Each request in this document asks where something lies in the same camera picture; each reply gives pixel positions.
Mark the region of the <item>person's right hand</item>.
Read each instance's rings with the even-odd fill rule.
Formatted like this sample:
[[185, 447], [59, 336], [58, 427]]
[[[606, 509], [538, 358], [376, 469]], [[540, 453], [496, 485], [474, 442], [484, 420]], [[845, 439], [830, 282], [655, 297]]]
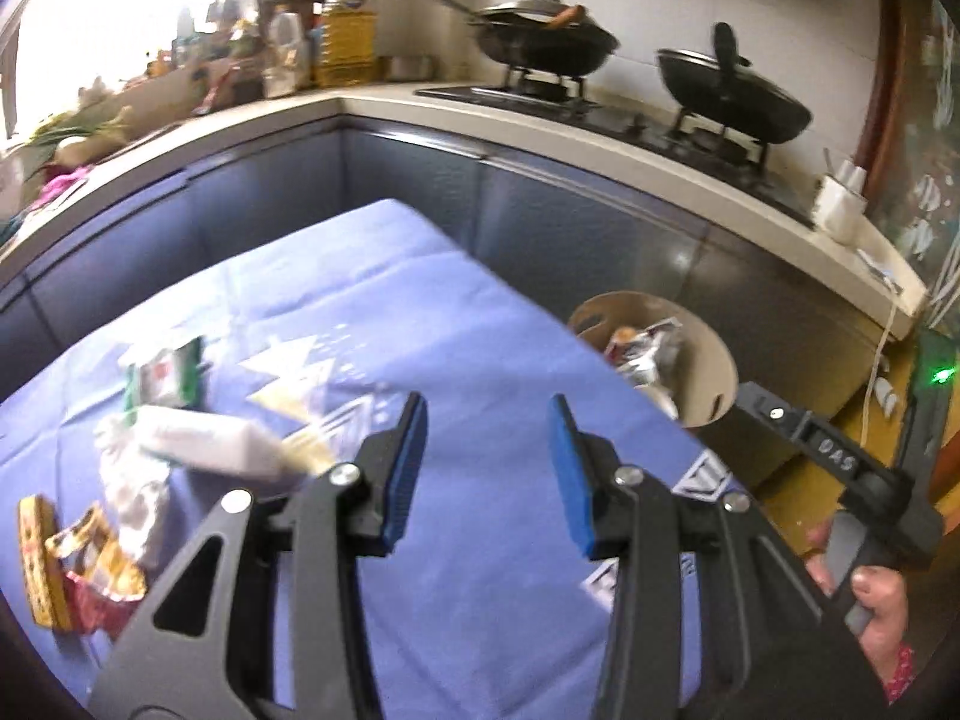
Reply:
[[905, 642], [908, 597], [905, 577], [889, 567], [862, 566], [853, 571], [851, 589], [872, 613], [859, 644], [893, 704], [914, 679], [914, 652]]

